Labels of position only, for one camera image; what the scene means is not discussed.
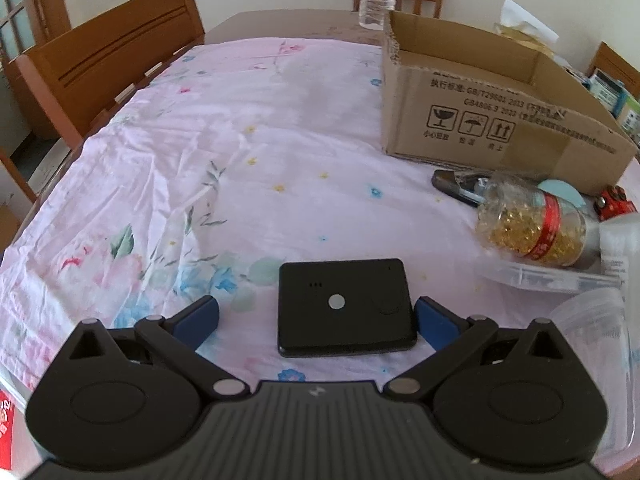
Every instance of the red package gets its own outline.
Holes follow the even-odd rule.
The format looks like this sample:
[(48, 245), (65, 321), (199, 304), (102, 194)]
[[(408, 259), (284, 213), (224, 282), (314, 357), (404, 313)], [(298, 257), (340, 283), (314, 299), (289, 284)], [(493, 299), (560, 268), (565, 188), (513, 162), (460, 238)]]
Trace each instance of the red package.
[(11, 471), (11, 439), (15, 405), (0, 391), (0, 469)]

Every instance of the floor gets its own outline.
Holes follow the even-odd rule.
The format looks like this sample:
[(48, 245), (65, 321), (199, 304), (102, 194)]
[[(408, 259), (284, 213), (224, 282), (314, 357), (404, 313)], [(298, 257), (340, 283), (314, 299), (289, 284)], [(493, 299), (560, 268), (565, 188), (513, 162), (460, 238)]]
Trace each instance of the floor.
[(31, 189), (39, 194), (62, 164), (69, 148), (62, 139), (39, 139), (35, 137), (11, 158)]

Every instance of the cardboard box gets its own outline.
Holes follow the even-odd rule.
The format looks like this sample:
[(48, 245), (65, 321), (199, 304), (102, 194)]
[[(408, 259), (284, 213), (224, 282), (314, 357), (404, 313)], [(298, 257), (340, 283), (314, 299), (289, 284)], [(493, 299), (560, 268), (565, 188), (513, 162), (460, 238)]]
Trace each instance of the cardboard box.
[(596, 195), (637, 152), (562, 67), (492, 32), (392, 11), (382, 72), (390, 155), (559, 178)]

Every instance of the floral pattern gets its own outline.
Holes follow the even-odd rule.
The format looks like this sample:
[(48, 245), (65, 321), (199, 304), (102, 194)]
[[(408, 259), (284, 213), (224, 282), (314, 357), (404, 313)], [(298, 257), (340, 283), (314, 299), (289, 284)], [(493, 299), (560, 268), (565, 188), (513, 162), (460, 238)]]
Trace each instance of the floral pattern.
[(278, 374), (279, 381), (288, 381), (291, 383), (299, 382), (303, 383), (306, 377), (302, 372), (294, 370), (293, 368), (287, 368)]
[(382, 198), (383, 193), (377, 187), (370, 186), (369, 192), (371, 193), (372, 198)]
[[(340, 189), (353, 190), (354, 202), (358, 193), (367, 199), (382, 198), (382, 188), (369, 184), (378, 182), (375, 164), (356, 177), (348, 175), (349, 168), (335, 164), (335, 157), (315, 158), (316, 150), (322, 154), (326, 147), (321, 138), (324, 130), (312, 131), (321, 141), (315, 148), (305, 145), (299, 127), (294, 131), (287, 124), (294, 120), (289, 108), (298, 106), (296, 99), (305, 95), (302, 91), (326, 90), (327, 81), (313, 73), (316, 52), (324, 49), (325, 54), (331, 54), (322, 60), (326, 66), (327, 59), (341, 59), (357, 46), (337, 48), (333, 42), (309, 40), (260, 41), (264, 42), (261, 50), (251, 56), (238, 55), (244, 42), (195, 47), (182, 56), (92, 137), (74, 171), (58, 184), (60, 193), (74, 199), (74, 186), (83, 186), (78, 179), (81, 175), (96, 192), (92, 200), (86, 194), (78, 198), (80, 216), (67, 223), (63, 242), (50, 237), (51, 230), (43, 231), (43, 222), (38, 222), (43, 214), (57, 221), (71, 218), (51, 200), (47, 202), (50, 207), (43, 208), (33, 223), (32, 228), (40, 229), (40, 234), (31, 240), (22, 238), (25, 245), (38, 243), (37, 250), (30, 247), (28, 259), (41, 261), (28, 272), (33, 274), (30, 269), (36, 269), (36, 278), (45, 284), (46, 296), (38, 311), (43, 317), (32, 316), (21, 309), (20, 301), (9, 298), (11, 307), (5, 308), (9, 319), (0, 332), (5, 341), (11, 340), (8, 356), (15, 357), (15, 368), (26, 368), (20, 375), (25, 384), (37, 383), (80, 319), (99, 317), (105, 326), (126, 328), (149, 314), (170, 317), (205, 294), (218, 301), (221, 325), (201, 346), (200, 354), (224, 364), (252, 387), (269, 378), (305, 381), (312, 376), (325, 380), (336, 373), (335, 366), (318, 366), (315, 361), (321, 360), (297, 366), (295, 360), (281, 358), (273, 331), (264, 327), (271, 326), (276, 316), (276, 285), (284, 261), (312, 258), (314, 250), (322, 258), (329, 257), (327, 250), (350, 253), (348, 243), (328, 224), (329, 217), (305, 214), (300, 231), (294, 232), (278, 224), (282, 222), (279, 208), (291, 207), (291, 201), (303, 200), (305, 193)], [(349, 99), (360, 93), (367, 99), (373, 97), (372, 107), (378, 104), (379, 92), (372, 86), (380, 85), (376, 81), (379, 53), (374, 49), (364, 57), (354, 52), (350, 56), (353, 59), (338, 60), (345, 70), (352, 71), (344, 80), (345, 85), (351, 85), (350, 92), (344, 92), (344, 115), (332, 123), (334, 106), (319, 120), (330, 126), (334, 137), (356, 124), (362, 130), (360, 137), (366, 140), (374, 122), (366, 118), (354, 121), (360, 110), (352, 109)], [(242, 94), (237, 86), (242, 79), (259, 81), (264, 88), (275, 83), (284, 93), (263, 90), (263, 101), (252, 100), (252, 95)], [(339, 92), (343, 88), (329, 89), (326, 95), (330, 102), (336, 102)], [(304, 122), (296, 123), (298, 126), (309, 122), (299, 119)], [(115, 137), (124, 141), (117, 145), (117, 156)], [(300, 142), (303, 151), (281, 158), (290, 154), (291, 140)], [(275, 146), (282, 151), (274, 151)], [(361, 155), (356, 154), (357, 164)], [(113, 166), (106, 167), (120, 156), (127, 157), (122, 159), (131, 177), (126, 185)], [(289, 171), (292, 165), (298, 165), (297, 173)], [(250, 185), (240, 187), (239, 181)], [(254, 208), (246, 201), (257, 198), (256, 190), (266, 191), (261, 198), (265, 202), (255, 203)], [(274, 205), (272, 214), (269, 208)], [(340, 222), (348, 224), (350, 219)], [(60, 225), (56, 224), (56, 231), (62, 230)], [(22, 258), (27, 251), (19, 249)], [(49, 258), (46, 262), (40, 257), (42, 251)], [(10, 254), (14, 261), (17, 253)], [(10, 286), (10, 276), (17, 275), (8, 270), (0, 276), (4, 286)], [(17, 284), (16, 300), (32, 291), (39, 294), (33, 285), (28, 283), (28, 290)], [(46, 317), (47, 312), (60, 311), (65, 315)], [(382, 364), (368, 370), (380, 374)], [(388, 369), (397, 372), (398, 366)]]

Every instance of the white paper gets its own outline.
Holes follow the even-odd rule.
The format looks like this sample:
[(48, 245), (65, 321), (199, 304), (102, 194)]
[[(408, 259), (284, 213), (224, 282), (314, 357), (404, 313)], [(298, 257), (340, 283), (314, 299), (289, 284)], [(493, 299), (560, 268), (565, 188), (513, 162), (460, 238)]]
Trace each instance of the white paper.
[(554, 31), (513, 0), (505, 0), (502, 4), (500, 24), (529, 34), (551, 49), (558, 41), (558, 35)]

